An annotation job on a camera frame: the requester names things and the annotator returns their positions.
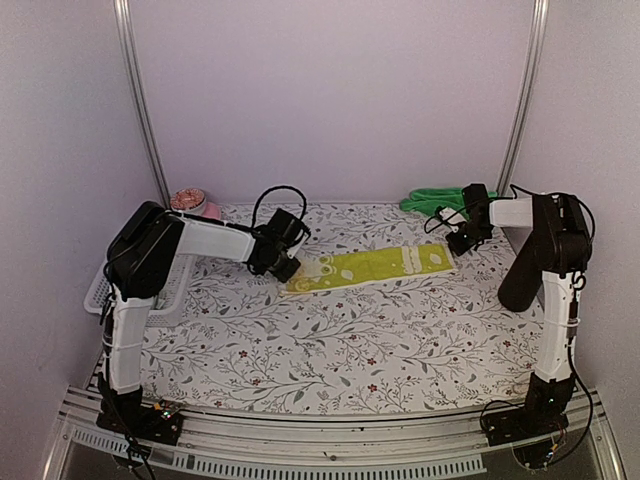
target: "vertical metal post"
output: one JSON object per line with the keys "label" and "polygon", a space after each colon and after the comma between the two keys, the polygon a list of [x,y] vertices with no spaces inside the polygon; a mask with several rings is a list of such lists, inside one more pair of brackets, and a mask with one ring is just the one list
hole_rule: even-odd
{"label": "vertical metal post", "polygon": [[140,66],[138,64],[138,56],[136,54],[136,46],[133,38],[133,26],[131,25],[131,13],[129,10],[129,0],[114,0],[116,10],[116,20],[118,23],[118,33],[120,35],[120,46],[122,47],[122,55],[124,56],[125,66],[129,77],[129,84],[133,94],[133,101],[138,114],[138,121],[142,129],[142,138],[144,140],[147,157],[153,173],[153,179],[158,189],[160,199],[165,208],[169,208],[169,199],[171,193],[164,175],[160,155],[158,154],[158,146],[151,128],[151,118],[147,110],[144,90],[142,88],[142,78],[140,77]]}
{"label": "vertical metal post", "polygon": [[518,99],[518,108],[509,137],[507,153],[505,155],[496,191],[498,195],[507,193],[516,160],[520,151],[524,127],[527,120],[527,112],[531,104],[533,86],[538,72],[538,65],[542,55],[542,44],[544,42],[544,31],[547,25],[547,13],[549,10],[548,0],[535,0],[533,8],[533,20],[531,22],[531,34],[529,36],[529,51],[527,52],[527,63]]}

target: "white plastic basket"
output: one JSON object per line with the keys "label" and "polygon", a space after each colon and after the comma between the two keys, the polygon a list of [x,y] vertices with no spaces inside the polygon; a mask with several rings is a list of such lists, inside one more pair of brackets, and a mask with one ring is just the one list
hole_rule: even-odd
{"label": "white plastic basket", "polygon": [[[173,259],[167,283],[158,295],[158,303],[161,303],[162,306],[149,312],[147,327],[175,327],[182,322],[184,292],[194,262],[195,256],[193,255],[176,255]],[[84,297],[84,309],[98,315],[102,312],[102,305],[110,290],[109,282],[102,274],[103,268],[104,263],[100,266],[98,274],[91,282],[91,287]]]}

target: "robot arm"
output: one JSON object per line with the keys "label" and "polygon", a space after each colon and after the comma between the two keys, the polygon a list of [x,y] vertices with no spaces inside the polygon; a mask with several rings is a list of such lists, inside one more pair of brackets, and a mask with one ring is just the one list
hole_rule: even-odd
{"label": "robot arm", "polygon": [[[122,431],[125,423],[140,438],[146,438],[145,429],[157,430],[148,428],[157,415],[140,406],[140,356],[149,311],[176,255],[243,262],[254,275],[270,272],[286,282],[300,266],[295,254],[309,233],[301,219],[282,209],[266,225],[246,227],[180,215],[145,202],[107,251],[105,275],[112,284],[113,298],[104,315],[107,361],[100,390],[105,402],[98,425]],[[179,426],[174,426],[169,435],[151,439],[174,443],[179,432]]]}
{"label": "robot arm", "polygon": [[591,238],[580,202],[572,195],[533,195],[514,200],[489,200],[484,185],[463,190],[469,221],[447,235],[456,255],[491,238],[494,226],[532,228],[498,298],[522,312],[544,286],[545,313],[538,362],[531,374],[524,408],[487,415],[483,428],[492,445],[513,442],[565,428],[564,411],[575,375],[569,363],[578,327],[580,290],[591,256]]}

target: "black cylinder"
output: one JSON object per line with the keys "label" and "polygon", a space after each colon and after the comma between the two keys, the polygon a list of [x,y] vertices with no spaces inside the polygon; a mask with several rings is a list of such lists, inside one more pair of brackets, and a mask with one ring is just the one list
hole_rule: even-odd
{"label": "black cylinder", "polygon": [[542,285],[542,271],[535,257],[533,234],[524,242],[520,253],[498,289],[500,303],[512,312],[524,312],[533,303]]}

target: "folded cloth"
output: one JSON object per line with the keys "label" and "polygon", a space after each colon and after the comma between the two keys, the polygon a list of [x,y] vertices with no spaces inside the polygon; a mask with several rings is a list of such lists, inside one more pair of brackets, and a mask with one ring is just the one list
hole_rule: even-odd
{"label": "folded cloth", "polygon": [[[493,198],[496,192],[489,192],[489,197]],[[464,209],[464,197],[462,188],[419,188],[409,194],[400,202],[400,210],[403,212],[421,212],[433,217],[442,208],[452,208],[455,211]],[[460,212],[465,218],[467,212]]]}
{"label": "folded cloth", "polygon": [[395,247],[302,258],[285,293],[310,293],[455,270],[446,245]]}

